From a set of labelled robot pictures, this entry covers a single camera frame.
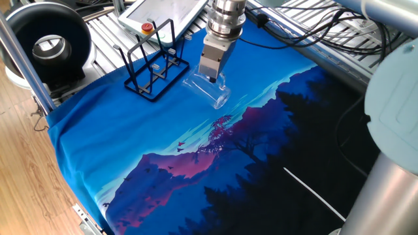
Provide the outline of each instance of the purple mountain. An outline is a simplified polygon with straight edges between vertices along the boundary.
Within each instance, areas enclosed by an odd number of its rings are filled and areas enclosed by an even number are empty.
[[[165,206],[173,191],[205,177],[214,157],[213,153],[143,155],[108,205],[106,219],[112,230],[124,234],[127,226],[139,227],[147,215]]]

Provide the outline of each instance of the metal rail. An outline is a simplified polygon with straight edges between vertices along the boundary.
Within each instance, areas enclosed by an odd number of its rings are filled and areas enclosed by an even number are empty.
[[[0,12],[0,41],[7,50],[10,57],[13,59],[14,64],[19,69],[22,76],[27,80],[31,86],[33,92],[38,97],[40,105],[48,115],[56,106],[52,102],[51,97],[46,91],[43,83],[41,82],[37,72],[33,68],[29,58],[27,57],[24,49],[20,45],[13,30],[7,24],[6,18],[3,13]]]

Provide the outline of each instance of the black wire rack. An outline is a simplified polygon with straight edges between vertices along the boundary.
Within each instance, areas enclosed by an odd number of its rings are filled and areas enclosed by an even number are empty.
[[[148,21],[153,25],[154,30],[143,39],[141,39],[138,35],[135,34],[135,37],[138,40],[138,44],[133,46],[128,51],[128,61],[126,60],[126,57],[120,46],[114,45],[114,48],[119,50],[123,62],[125,63],[126,69],[129,73],[129,78],[124,82],[125,87],[129,91],[132,91],[144,97],[145,99],[153,102],[160,98],[160,96],[162,96],[162,94],[164,94],[164,92],[166,92],[189,69],[189,62],[182,59],[182,56],[185,41],[191,40],[191,36],[184,35],[182,37],[183,42],[180,49],[180,56],[178,56],[176,39],[174,34],[174,22],[171,19],[168,19],[157,27],[153,20],[148,19]],[[158,31],[164,28],[164,26],[166,26],[167,24],[170,24],[171,29],[172,46],[170,48],[163,47],[158,34]],[[157,36],[160,51],[149,59],[147,58],[147,55],[142,45],[154,35]],[[145,65],[143,65],[141,68],[135,71],[131,55],[138,48],[141,49],[143,58],[145,60]],[[159,65],[155,63],[157,60],[159,62],[164,61],[165,66],[161,68]],[[146,78],[146,76],[141,76],[143,72],[145,72],[146,70],[150,72],[149,80]],[[160,81],[160,84],[157,86],[157,88],[153,89],[153,85],[156,82],[158,82],[158,80],[163,81]]]

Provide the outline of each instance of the white cable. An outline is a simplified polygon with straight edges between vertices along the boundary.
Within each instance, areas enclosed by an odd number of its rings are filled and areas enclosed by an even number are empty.
[[[295,180],[297,180],[301,185],[303,185],[309,192],[311,192],[313,195],[315,195],[322,203],[324,203],[332,212],[334,212],[343,222],[346,221],[344,216],[342,216],[337,210],[335,210],[322,196],[319,196],[313,189],[311,189],[308,185],[306,185],[302,180],[300,180],[298,177],[296,177],[290,170],[286,169],[286,167],[283,167],[283,169],[292,176]]]
[[[366,20],[370,20],[366,12],[366,3],[370,0],[361,0],[361,14],[366,18]]]

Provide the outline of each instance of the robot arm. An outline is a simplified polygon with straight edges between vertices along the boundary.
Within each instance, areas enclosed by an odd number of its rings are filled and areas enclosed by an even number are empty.
[[[234,50],[246,21],[247,0],[215,0],[209,11],[207,36],[199,63],[199,72],[216,82],[219,73]]]

